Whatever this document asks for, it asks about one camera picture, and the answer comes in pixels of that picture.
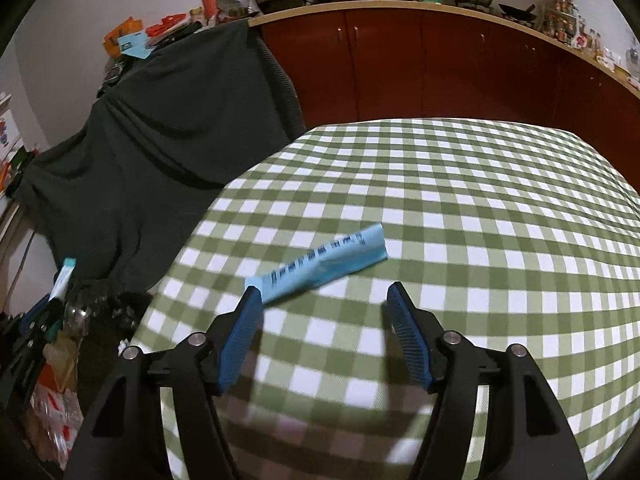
metal screw head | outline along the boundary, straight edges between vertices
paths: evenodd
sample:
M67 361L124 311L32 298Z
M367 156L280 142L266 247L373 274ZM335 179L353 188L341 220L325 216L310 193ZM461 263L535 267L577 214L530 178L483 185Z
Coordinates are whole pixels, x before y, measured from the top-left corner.
M189 336L189 339L187 339L191 346L203 345L206 340L207 336L205 336L202 332L193 333Z
M450 345L457 345L460 343L460 341L462 341L462 336L458 332L453 332L453 330L445 332L442 338Z
M511 345L511 351L518 357L524 357L527 355L527 349L521 344L516 343L515 345Z
M138 357L138 354L140 353L140 350L138 349L137 346L127 346L123 352L122 352L122 356L131 361L132 359L135 359L136 357Z

red cabinet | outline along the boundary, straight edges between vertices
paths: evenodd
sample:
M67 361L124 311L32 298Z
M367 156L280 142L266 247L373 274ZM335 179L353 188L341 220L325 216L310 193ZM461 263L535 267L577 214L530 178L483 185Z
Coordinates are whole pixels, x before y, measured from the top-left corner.
M577 134L582 140L600 149L601 131L598 100L602 97L602 77L599 69L570 54L561 53L561 76L558 102L552 125Z
M588 142L640 189L640 100L620 83L565 53L555 126Z
M558 47L492 23L489 48L485 117L549 126L558 91Z
M423 13L423 117L484 118L489 27L469 16Z
M296 88L308 128L358 120L343 12L319 12L261 28L264 41Z
M422 12L355 9L345 15L360 120L420 117Z
M456 12L362 8L276 20L262 34L309 128L412 117L560 128L640 190L640 100L525 30Z

wooden countertop edge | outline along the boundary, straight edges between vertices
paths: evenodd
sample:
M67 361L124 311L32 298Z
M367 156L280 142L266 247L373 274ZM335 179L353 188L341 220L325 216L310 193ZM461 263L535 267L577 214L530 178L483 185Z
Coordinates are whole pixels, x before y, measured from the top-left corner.
M613 81L622 85L626 90L631 92L637 99L640 100L640 92L633 88L626 81L622 81L594 59L584 57L577 50L553 40L552 38L545 36L541 32L532 30L529 27L524 27L518 23L504 20L498 16L492 16L485 14L484 12L476 12L475 10L461 9L460 7L447 6L443 4L434 4L430 2L403 2L401 0L360 0L354 2L334 2L330 4L315 4L305 7L298 7L296 9L281 10L280 12L273 12L272 14L265 14L256 18L249 19L249 27L259 27L271 22L277 22L278 20L286 20L287 18L293 18L295 16L305 16L306 14L316 14L318 12L329 12L331 10L348 10L348 9L417 9L417 10L435 10L436 12L448 12L449 14L460 14L462 16L469 16L470 18L476 18L477 20L485 20L487 22L494 22L498 25L505 27L515 28L526 34L530 34L539 40L546 41L553 46L561 48L574 56L577 56L581 60L590 63L603 73L607 74Z

blue gripper pad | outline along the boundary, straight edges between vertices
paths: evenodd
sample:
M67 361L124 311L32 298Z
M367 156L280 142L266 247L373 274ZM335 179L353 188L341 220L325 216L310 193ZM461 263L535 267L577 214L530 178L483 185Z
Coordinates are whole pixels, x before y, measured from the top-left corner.
M415 323L412 309L415 309L408 294L394 283L386 292L385 314L391 321L402 346L404 362L412 380L425 390L433 382L429 368L429 349Z
M240 376L240 368L254 338L255 330L262 319L263 309L260 291L253 286L249 287L236 307L234 314L238 319L220 351L218 388L221 394L236 384Z

plastic bag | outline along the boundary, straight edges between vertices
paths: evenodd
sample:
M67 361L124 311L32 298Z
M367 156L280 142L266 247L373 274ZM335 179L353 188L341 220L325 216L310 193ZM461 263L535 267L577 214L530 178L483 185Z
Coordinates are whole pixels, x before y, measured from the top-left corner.
M76 342L60 330L56 341L46 344L42 354L53 370L58 390L60 392L64 392L67 388L75 390L78 357Z
M216 0L220 23L246 18L260 12L255 0Z
M69 389L60 394L36 384L31 406L54 445L58 464L65 469L83 420L78 397Z

